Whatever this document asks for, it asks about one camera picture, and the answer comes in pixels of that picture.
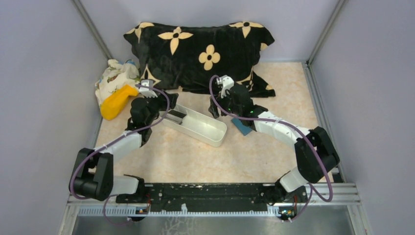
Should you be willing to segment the blue leather card holder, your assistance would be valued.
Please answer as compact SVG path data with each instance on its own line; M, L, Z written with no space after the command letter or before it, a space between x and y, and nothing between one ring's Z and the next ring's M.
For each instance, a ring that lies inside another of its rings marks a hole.
M232 124L239 130L239 132L243 135L243 136L247 136L250 132L252 132L253 130L248 127L245 126L241 120L237 119L237 118L232 118L231 119Z

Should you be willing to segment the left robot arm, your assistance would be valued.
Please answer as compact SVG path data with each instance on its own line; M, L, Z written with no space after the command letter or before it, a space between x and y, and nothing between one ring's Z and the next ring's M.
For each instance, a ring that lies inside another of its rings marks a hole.
M142 183L135 176L115 176L115 161L144 146L151 128L163 120L160 113L175 108L178 93L157 97L139 97L131 102L127 128L115 140L95 149L79 150L69 182L69 191L77 199L104 201L112 194L134 194Z

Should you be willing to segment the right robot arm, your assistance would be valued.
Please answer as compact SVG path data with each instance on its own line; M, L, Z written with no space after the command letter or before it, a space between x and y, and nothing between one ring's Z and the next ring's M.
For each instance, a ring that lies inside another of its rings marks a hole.
M209 85L209 111L215 118L230 116L248 131L267 134L294 150L297 165L276 181L273 195L283 199L302 186L328 179L329 171L340 163L324 128L304 128L275 116L267 108L255 105L242 85L225 85L217 93L213 87Z

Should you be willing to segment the white oblong plastic tray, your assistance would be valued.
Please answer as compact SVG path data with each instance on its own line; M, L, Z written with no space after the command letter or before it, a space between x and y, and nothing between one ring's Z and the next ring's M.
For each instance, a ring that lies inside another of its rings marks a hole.
M177 104L173 110L184 115L182 122L178 123L166 117L162 121L163 125L213 147L222 144L228 129L224 122L180 104Z

